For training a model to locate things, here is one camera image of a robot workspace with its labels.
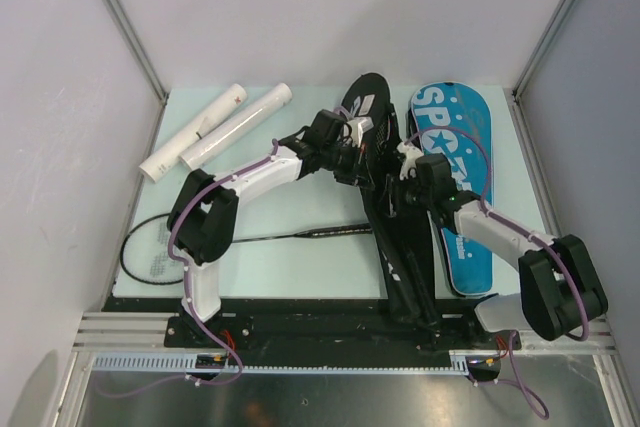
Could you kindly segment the black racket bag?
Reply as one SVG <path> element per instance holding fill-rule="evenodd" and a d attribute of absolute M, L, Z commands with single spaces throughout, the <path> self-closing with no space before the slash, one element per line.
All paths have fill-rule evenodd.
<path fill-rule="evenodd" d="M 438 332 L 441 315 L 435 306 L 431 224 L 424 210 L 400 198 L 402 158 L 397 146 L 403 140 L 387 80 L 379 73 L 359 76 L 341 106 L 373 121 L 364 135 L 373 186 L 360 193 L 376 241 L 390 317 L 399 324 Z"/>

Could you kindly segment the blue racket bag cover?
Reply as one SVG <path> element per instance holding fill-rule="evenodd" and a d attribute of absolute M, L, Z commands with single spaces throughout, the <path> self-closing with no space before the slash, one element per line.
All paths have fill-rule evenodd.
<path fill-rule="evenodd" d="M 443 154 L 461 190 L 477 194 L 486 188 L 492 159 L 492 119 L 489 105 L 474 88 L 457 82 L 420 87 L 409 101 L 408 134 L 420 131 L 414 143 L 427 154 Z M 449 289 L 456 296 L 479 297 L 493 286 L 493 259 L 481 244 L 437 231 Z"/>

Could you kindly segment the white shuttlecock tube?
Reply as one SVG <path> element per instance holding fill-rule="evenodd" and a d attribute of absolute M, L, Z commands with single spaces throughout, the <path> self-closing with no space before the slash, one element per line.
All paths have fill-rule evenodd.
<path fill-rule="evenodd" d="M 190 170 L 203 166 L 286 106 L 292 97 L 293 93 L 287 84 L 276 85 L 181 153 L 179 160 Z"/>

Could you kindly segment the white cardboard tube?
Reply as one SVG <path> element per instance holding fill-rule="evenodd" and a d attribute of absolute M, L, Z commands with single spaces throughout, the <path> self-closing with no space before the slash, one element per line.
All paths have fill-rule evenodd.
<path fill-rule="evenodd" d="M 207 104 L 188 124 L 171 137 L 139 165 L 141 173 L 151 182 L 158 182 L 179 161 L 179 156 L 220 125 L 248 97 L 239 84 L 232 84 Z"/>

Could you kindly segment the black racket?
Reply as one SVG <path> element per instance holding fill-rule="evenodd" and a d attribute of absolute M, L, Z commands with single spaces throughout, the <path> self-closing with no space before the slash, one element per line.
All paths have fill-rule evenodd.
<path fill-rule="evenodd" d="M 157 214 L 135 225 L 125 236 L 119 251 L 119 264 L 129 278 L 144 285 L 176 285 L 183 280 L 183 265 L 168 254 L 168 244 L 172 230 L 167 226 L 168 213 Z M 295 233 L 285 233 L 258 237 L 231 239 L 229 234 L 213 234 L 213 239 L 202 232 L 196 232 L 195 241 L 187 236 L 187 222 L 181 226 L 174 242 L 176 256 L 193 256 L 201 245 L 219 245 L 282 240 L 282 239 L 323 239 L 341 236 L 371 234 L 368 223 L 343 226 L 312 228 Z"/>

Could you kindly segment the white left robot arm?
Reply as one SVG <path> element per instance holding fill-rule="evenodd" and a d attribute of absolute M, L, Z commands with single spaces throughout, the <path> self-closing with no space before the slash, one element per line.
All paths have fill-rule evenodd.
<path fill-rule="evenodd" d="M 219 271 L 234 240 L 241 208 L 271 190 L 319 170 L 349 185 L 365 185 L 368 142 L 374 122 L 368 115 L 322 110 L 309 126 L 272 141 L 264 157 L 222 175 L 197 169 L 188 175 L 170 212 L 167 253 L 183 270 L 182 305 L 191 315 L 186 334 L 197 345 L 214 344 L 221 323 Z"/>

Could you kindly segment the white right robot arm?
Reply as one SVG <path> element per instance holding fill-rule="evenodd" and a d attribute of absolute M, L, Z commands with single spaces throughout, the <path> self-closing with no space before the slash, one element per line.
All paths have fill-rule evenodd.
<path fill-rule="evenodd" d="M 389 178 L 396 210 L 429 214 L 436 226 L 479 243 L 518 274 L 518 293 L 482 300 L 463 320 L 469 346 L 484 348 L 498 331 L 525 328 L 547 341 L 589 338 L 590 323 L 607 312 L 608 299 L 582 239 L 528 229 L 459 189 L 442 154 L 401 144 L 397 156 L 400 165 Z"/>

